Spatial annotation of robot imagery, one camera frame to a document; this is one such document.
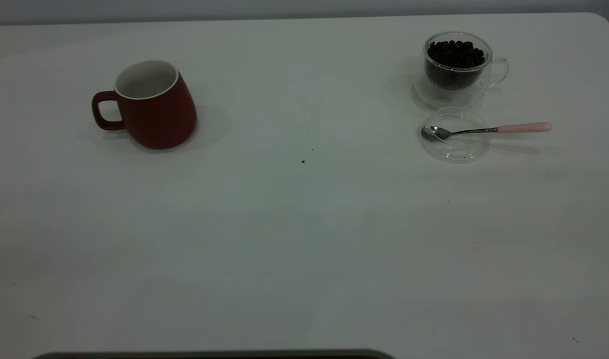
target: clear glass mug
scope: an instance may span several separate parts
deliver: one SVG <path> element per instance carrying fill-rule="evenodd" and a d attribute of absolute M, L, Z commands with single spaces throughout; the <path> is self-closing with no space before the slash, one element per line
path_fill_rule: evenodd
<path fill-rule="evenodd" d="M 470 68 L 452 68 L 438 63 L 428 54 L 430 44 L 442 41 L 470 41 L 473 48 L 484 53 L 484 63 Z M 448 106 L 471 107 L 476 104 L 489 87 L 496 86 L 509 72 L 508 60 L 493 57 L 493 50 L 486 41 L 466 32 L 441 32 L 426 40 L 422 49 L 423 72 L 416 82 L 415 90 L 426 105 L 434 109 Z M 502 64 L 503 71 L 491 74 L 491 64 Z"/>

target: glass saucer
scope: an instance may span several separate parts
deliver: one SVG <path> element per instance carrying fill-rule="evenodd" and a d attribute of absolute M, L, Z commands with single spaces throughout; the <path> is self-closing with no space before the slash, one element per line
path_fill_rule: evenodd
<path fill-rule="evenodd" d="M 420 143 L 431 156 L 449 163 L 463 164 L 482 157 L 491 145 L 489 134 L 466 134 L 441 140 L 432 132 L 422 134 L 423 127 L 437 126 L 457 132 L 461 130 L 486 129 L 484 120 L 464 107 L 445 107 L 430 115 L 419 129 Z"/>

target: coffee beans in glass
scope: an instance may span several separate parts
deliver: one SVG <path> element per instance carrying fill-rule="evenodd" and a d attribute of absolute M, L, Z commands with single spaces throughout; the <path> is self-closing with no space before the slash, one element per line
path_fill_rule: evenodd
<path fill-rule="evenodd" d="M 422 100 L 431 107 L 470 107 L 508 75 L 508 61 L 493 58 L 486 41 L 466 32 L 441 32 L 423 44 L 423 75 L 415 84 Z M 490 64 L 503 64 L 491 79 Z"/>

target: table surface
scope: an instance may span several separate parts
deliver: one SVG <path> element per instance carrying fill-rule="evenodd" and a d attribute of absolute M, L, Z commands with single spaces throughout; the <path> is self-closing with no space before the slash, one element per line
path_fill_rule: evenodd
<path fill-rule="evenodd" d="M 430 157 L 410 85 L 450 29 L 510 61 L 487 124 L 553 130 L 470 165 Z M 174 150 L 92 118 L 94 93 L 151 58 L 197 103 Z M 0 27 L 0 358 L 307 348 L 609 359 L 609 24 Z"/>

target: white mug rim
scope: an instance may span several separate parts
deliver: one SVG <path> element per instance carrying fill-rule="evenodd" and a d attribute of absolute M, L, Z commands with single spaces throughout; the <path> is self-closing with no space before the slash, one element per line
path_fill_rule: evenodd
<path fill-rule="evenodd" d="M 126 96 L 126 95 L 120 93 L 120 91 L 118 91 L 118 79 L 120 79 L 120 75 L 124 74 L 127 70 L 131 70 L 131 68 L 133 68 L 134 66 L 138 66 L 138 65 L 143 64 L 143 63 L 160 63 L 160 64 L 165 64 L 167 66 L 170 66 L 171 68 L 173 68 L 175 70 L 176 77 L 174 79 L 174 82 L 171 85 L 169 85 L 169 87 L 167 87 L 167 89 L 165 89 L 164 91 L 161 91 L 160 93 L 157 93 L 157 94 L 152 95 L 152 96 L 147 96 L 147 97 L 130 97 L 130 96 Z M 113 82 L 113 91 L 115 91 L 120 97 L 127 98 L 128 100 L 136 100 L 136 101 L 149 100 L 151 98 L 156 98 L 158 96 L 164 95 L 170 89 L 174 88 L 174 86 L 176 86 L 176 83 L 178 82 L 179 77 L 180 77 L 180 73 L 178 71 L 178 68 L 176 68 L 176 66 L 173 66 L 172 64 L 170 64 L 167 61 L 157 60 L 157 59 L 138 61 L 137 63 L 131 64 L 131 65 L 127 66 L 126 68 L 124 68 L 124 70 L 120 71 L 120 73 L 118 74 L 118 76 L 116 77 L 116 79 Z"/>

